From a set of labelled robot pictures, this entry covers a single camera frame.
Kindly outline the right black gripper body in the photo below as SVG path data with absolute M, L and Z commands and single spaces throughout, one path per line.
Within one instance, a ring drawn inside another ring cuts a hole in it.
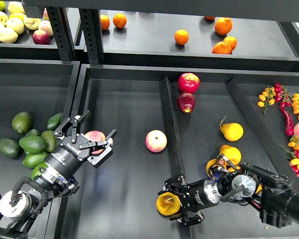
M 198 212 L 202 209 L 214 207 L 218 205 L 221 197 L 216 182 L 210 179 L 202 179 L 183 185 L 181 193 L 181 204 L 190 212 Z

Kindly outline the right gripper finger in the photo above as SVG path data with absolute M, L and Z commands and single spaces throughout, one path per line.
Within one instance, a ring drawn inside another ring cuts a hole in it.
M 176 196 L 186 197 L 187 184 L 183 175 L 173 176 L 165 180 L 163 189 L 157 194 L 160 196 L 170 192 Z
M 180 207 L 177 213 L 169 216 L 169 220 L 177 220 L 184 226 L 193 226 L 202 223 L 204 220 L 204 215 L 197 208 L 185 206 Z

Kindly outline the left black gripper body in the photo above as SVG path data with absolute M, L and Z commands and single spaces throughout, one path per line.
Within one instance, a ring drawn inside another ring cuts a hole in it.
M 67 136 L 45 158 L 45 162 L 53 167 L 63 178 L 69 179 L 90 156 L 90 149 L 79 148 L 79 145 L 88 142 L 89 140 L 83 134 L 77 135 L 75 143 L 71 141 L 71 137 Z

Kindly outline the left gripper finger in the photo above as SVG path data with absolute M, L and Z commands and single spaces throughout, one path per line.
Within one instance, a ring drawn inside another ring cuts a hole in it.
M 54 131 L 56 138 L 60 140 L 58 147 L 65 147 L 67 143 L 77 145 L 90 142 L 82 133 L 81 125 L 91 116 L 91 112 L 86 110 L 82 115 L 66 117 Z
M 79 145 L 80 149 L 89 149 L 91 151 L 87 160 L 95 168 L 101 166 L 113 154 L 113 138 L 114 136 L 116 136 L 116 134 L 117 131 L 114 129 L 106 136 L 106 139 L 103 141 L 90 141 L 88 143 Z

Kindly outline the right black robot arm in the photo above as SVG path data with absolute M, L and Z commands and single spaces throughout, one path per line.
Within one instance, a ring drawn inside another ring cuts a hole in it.
M 299 225 L 299 192 L 288 176 L 246 162 L 235 165 L 224 154 L 207 163 L 206 173 L 207 178 L 193 183 L 186 183 L 182 174 L 165 180 L 158 192 L 158 212 L 193 226 L 204 220 L 203 209 L 229 202 L 251 205 L 262 223 L 270 226 Z

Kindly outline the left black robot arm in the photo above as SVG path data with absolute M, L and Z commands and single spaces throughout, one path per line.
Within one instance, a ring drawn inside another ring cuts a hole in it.
M 80 132 L 90 114 L 85 111 L 81 116 L 67 117 L 54 131 L 61 142 L 45 158 L 38 175 L 20 178 L 11 191 L 0 195 L 0 239 L 26 239 L 50 201 L 78 191 L 74 174 L 84 162 L 98 168 L 113 154 L 115 129 L 104 140 L 95 142 Z

